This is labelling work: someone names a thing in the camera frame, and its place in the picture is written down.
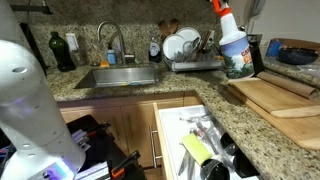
granite backsplash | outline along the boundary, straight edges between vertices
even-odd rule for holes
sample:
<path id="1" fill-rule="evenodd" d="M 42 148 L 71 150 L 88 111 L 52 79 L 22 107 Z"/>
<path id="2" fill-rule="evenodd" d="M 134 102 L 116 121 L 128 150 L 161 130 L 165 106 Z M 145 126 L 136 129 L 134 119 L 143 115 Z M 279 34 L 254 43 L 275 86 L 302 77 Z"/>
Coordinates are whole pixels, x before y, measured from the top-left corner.
<path id="1" fill-rule="evenodd" d="M 9 0 L 10 4 L 27 5 L 29 0 Z M 206 0 L 47 0 L 52 15 L 15 12 L 19 22 L 29 22 L 44 61 L 55 66 L 56 61 L 48 46 L 50 31 L 75 33 L 80 46 L 72 53 L 78 65 L 105 59 L 107 43 L 115 48 L 118 36 L 112 26 L 105 25 L 102 42 L 97 41 L 97 27 L 104 20 L 116 21 L 122 30 L 127 53 L 135 53 L 140 61 L 148 61 L 148 48 L 152 34 L 160 41 L 158 23 L 172 18 L 180 21 L 179 27 L 191 26 L 199 32 L 215 29 L 219 22 Z M 31 0 L 31 5 L 42 5 L 41 0 Z"/>

cabinet handle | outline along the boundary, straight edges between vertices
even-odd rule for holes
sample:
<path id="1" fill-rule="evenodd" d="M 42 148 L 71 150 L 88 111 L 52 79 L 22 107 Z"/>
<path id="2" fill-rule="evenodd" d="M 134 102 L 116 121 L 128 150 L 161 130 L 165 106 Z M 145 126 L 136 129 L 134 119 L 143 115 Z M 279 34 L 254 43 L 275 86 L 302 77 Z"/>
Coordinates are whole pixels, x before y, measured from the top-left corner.
<path id="1" fill-rule="evenodd" d="M 152 152 L 152 162 L 153 162 L 153 167 L 157 168 L 157 159 L 162 158 L 162 156 L 156 156 L 156 147 L 154 145 L 154 139 L 153 139 L 153 133 L 158 133 L 157 130 L 152 130 L 152 126 L 149 126 L 149 133 L 150 133 L 150 139 L 151 139 L 151 152 Z"/>

stainless steel sink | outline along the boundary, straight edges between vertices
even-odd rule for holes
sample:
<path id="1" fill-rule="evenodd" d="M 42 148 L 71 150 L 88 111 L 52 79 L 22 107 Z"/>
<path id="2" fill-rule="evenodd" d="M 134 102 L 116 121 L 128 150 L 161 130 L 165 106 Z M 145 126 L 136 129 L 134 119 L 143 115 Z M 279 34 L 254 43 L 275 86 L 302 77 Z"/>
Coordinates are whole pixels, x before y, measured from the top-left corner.
<path id="1" fill-rule="evenodd" d="M 75 89 L 154 84 L 159 81 L 154 67 L 94 69 Z"/>

wooden cabinet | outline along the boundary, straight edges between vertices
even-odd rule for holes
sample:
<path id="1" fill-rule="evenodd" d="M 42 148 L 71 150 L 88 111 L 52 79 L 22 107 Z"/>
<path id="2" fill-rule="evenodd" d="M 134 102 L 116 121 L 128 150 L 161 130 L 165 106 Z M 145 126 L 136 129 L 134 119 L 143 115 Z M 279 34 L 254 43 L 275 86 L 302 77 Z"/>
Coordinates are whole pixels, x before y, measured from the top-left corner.
<path id="1" fill-rule="evenodd" d="M 92 117 L 94 117 L 98 123 L 108 122 L 111 125 L 108 130 L 110 133 L 112 133 L 115 143 L 124 153 L 129 153 L 120 107 L 71 111 L 61 110 L 61 114 L 66 122 L 71 122 L 88 114 L 92 115 Z"/>
<path id="2" fill-rule="evenodd" d="M 157 108 L 174 108 L 201 104 L 200 98 L 194 92 L 179 92 L 172 94 L 121 97 L 97 100 L 83 100 L 58 103 L 64 120 L 73 121 L 91 114 L 99 123 L 108 122 L 110 132 L 120 149 L 129 154 L 139 150 L 139 163 L 142 167 L 152 167 L 153 157 L 149 126 L 157 130 L 154 103 Z M 154 134 L 156 155 L 162 155 L 159 136 Z M 147 170 L 147 178 L 162 179 L 162 169 Z"/>
<path id="3" fill-rule="evenodd" d="M 161 108 L 172 108 L 183 106 L 183 101 L 159 102 Z M 139 163 L 142 167 L 153 166 L 151 139 L 149 126 L 156 128 L 154 108 L 152 103 L 121 106 L 124 128 L 127 133 L 129 152 L 139 150 L 141 157 Z M 157 135 L 154 136 L 156 154 L 161 154 Z"/>

wooden cutting board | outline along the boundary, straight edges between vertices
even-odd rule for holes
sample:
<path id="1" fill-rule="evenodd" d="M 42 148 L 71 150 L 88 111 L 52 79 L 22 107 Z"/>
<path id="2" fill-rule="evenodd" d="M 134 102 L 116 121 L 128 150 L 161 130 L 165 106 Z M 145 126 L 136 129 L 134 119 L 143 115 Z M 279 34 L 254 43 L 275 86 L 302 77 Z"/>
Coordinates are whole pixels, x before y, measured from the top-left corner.
<path id="1" fill-rule="evenodd" d="M 320 101 L 304 98 L 259 78 L 230 81 L 229 86 L 277 118 L 320 115 Z"/>
<path id="2" fill-rule="evenodd" d="M 320 116 L 305 118 L 276 118 L 233 87 L 228 91 L 267 120 L 298 146 L 305 149 L 320 150 Z"/>

